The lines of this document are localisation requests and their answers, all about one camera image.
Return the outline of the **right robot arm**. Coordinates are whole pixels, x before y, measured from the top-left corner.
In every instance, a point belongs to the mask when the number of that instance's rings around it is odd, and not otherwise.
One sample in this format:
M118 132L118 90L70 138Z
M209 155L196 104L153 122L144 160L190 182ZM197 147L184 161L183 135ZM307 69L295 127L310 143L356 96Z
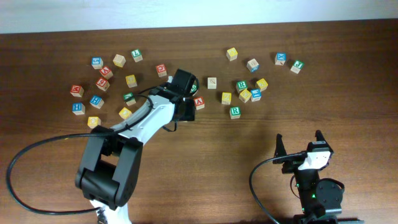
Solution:
M274 164L282 164L283 174L292 174L296 181L302 214L293 217L294 223L364 223L357 218L338 219L342 213L341 203L345 186L331 178L321 179L319 172L329 165L334 154L320 130L315 132L316 140L307 149L288 154L282 135L276 136Z

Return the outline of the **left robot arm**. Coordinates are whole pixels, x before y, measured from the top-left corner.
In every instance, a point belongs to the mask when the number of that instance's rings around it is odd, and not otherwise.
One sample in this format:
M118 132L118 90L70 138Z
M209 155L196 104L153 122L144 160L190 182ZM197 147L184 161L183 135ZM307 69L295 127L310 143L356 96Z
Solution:
M98 223L130 223L127 203L137 184L143 147L166 124L195 119L192 87L197 85L196 76L178 69L171 82L151 89L126 120L92 130L75 185L96 207Z

